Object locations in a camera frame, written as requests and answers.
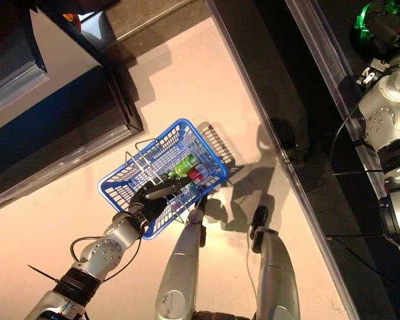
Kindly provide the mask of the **robot right hand dark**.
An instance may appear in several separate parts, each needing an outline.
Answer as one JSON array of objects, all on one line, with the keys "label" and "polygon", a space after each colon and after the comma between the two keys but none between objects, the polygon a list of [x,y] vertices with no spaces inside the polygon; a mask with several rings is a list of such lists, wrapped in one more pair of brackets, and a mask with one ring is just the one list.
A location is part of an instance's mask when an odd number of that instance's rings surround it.
[{"label": "robot right hand dark", "polygon": [[368,11],[365,26],[372,34],[366,50],[374,57],[386,57],[400,49],[400,17],[387,11]]}]

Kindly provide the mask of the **robot left hand dark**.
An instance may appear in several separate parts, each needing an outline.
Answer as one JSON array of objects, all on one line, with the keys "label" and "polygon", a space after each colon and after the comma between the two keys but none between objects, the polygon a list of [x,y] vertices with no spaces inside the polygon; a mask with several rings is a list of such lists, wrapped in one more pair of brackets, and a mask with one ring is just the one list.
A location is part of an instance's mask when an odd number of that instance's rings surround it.
[{"label": "robot left hand dark", "polygon": [[189,177],[168,179],[156,185],[148,181],[132,196],[127,212],[130,215],[141,215],[144,220],[152,222],[164,211],[167,202],[180,195],[182,188],[190,183]]}]

